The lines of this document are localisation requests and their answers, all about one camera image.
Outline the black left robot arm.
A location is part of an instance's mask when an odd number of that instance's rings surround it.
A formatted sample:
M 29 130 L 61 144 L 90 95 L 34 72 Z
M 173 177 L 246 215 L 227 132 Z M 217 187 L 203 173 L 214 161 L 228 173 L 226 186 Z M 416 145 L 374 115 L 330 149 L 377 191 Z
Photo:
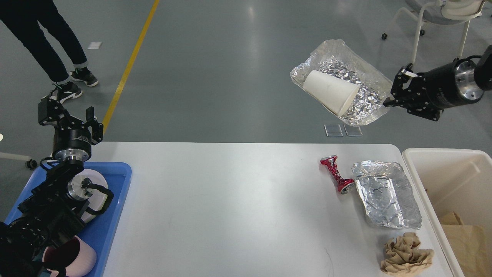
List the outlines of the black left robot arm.
M 47 157 L 44 182 L 18 205 L 22 215 L 10 224 L 1 223 L 1 276 L 37 277 L 43 269 L 65 276 L 60 263 L 35 261 L 44 247 L 61 247 L 86 224 L 82 215 L 104 214 L 114 194 L 88 177 L 76 175 L 91 158 L 91 147 L 103 140 L 104 125 L 97 121 L 94 108 L 86 109 L 86 119 L 69 114 L 60 100 L 45 97 L 38 105 L 40 125 L 55 129 L 52 156 Z

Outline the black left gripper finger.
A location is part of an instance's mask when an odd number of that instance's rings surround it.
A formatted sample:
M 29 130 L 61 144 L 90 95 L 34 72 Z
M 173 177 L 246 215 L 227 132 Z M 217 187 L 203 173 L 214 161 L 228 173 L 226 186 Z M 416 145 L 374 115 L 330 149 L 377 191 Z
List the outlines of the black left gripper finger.
M 81 120 L 79 142 L 96 145 L 103 140 L 104 125 L 97 121 L 94 107 L 86 109 L 86 119 Z
M 44 97 L 38 104 L 38 124 L 52 126 L 56 131 L 75 129 L 75 120 L 63 105 L 50 97 Z

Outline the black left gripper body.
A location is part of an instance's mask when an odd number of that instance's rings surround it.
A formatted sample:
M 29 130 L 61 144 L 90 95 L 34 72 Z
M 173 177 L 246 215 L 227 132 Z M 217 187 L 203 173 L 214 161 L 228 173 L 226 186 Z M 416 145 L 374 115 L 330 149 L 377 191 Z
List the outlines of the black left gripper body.
M 54 133 L 53 158 L 58 161 L 91 158 L 91 133 L 87 129 L 56 128 Z

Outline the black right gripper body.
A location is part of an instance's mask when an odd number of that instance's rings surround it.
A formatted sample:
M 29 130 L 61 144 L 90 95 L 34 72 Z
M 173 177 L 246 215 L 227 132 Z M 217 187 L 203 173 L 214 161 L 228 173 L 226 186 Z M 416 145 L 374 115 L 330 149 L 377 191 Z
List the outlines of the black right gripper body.
M 422 102 L 438 109 L 474 104 L 485 93 L 485 58 L 478 63 L 462 58 L 418 75 L 423 77 Z

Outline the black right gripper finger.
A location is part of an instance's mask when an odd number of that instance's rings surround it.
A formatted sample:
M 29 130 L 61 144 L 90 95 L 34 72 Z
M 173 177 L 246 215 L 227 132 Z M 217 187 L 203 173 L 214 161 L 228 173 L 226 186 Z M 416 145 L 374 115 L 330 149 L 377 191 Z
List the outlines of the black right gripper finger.
M 396 98 L 392 100 L 388 97 L 383 102 L 383 105 L 385 107 L 401 107 L 406 109 L 408 114 L 432 121 L 438 121 L 443 114 L 443 109 L 438 109 L 430 103 L 426 104 L 425 102 L 415 102 L 413 99 L 404 100 Z
M 423 77 L 413 72 L 413 64 L 400 69 L 392 83 L 392 101 L 421 101 L 423 99 Z

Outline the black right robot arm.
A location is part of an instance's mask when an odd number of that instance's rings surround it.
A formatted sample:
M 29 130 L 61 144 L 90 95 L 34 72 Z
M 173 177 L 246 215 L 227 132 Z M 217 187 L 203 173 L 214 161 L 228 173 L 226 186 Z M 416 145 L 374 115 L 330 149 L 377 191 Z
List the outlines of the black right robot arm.
M 455 59 L 427 72 L 415 73 L 413 64 L 395 75 L 385 107 L 402 107 L 411 115 L 438 121 L 444 109 L 471 105 L 492 89 L 492 48 L 482 55 Z

